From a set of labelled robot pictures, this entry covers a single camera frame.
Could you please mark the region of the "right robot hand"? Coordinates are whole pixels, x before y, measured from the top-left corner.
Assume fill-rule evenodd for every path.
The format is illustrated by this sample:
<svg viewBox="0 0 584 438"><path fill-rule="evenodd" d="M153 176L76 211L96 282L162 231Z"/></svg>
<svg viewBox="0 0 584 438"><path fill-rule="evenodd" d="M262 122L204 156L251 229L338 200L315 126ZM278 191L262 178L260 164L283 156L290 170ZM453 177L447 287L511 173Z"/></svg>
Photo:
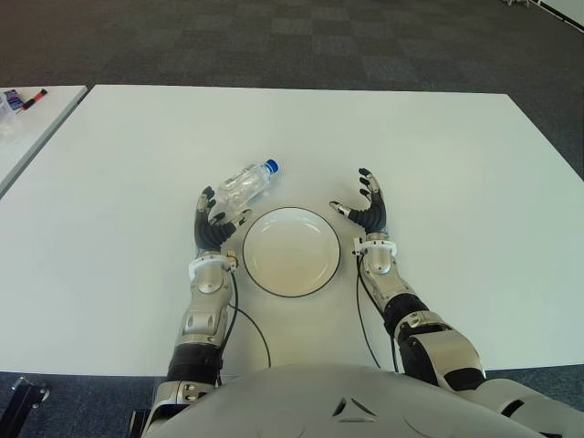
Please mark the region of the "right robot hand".
<svg viewBox="0 0 584 438"><path fill-rule="evenodd" d="M360 183L363 188L360 194L369 202L366 209L354 209L338 201L328 204L332 210L348 218L352 223L361 226L367 235L387 234L387 212L381 186L377 178L366 168L359 168Z"/></svg>

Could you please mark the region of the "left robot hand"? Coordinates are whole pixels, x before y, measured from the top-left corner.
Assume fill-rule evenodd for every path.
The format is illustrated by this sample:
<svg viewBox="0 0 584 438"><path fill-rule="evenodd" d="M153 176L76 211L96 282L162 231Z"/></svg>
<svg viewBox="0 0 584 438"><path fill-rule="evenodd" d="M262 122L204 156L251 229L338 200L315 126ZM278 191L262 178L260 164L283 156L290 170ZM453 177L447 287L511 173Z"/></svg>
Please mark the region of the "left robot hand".
<svg viewBox="0 0 584 438"><path fill-rule="evenodd" d="M233 214L217 211L212 215L215 205L214 189L207 186L200 193L194 211L193 237L198 254L220 252L222 245L252 214L252 210L246 208Z"/></svg>

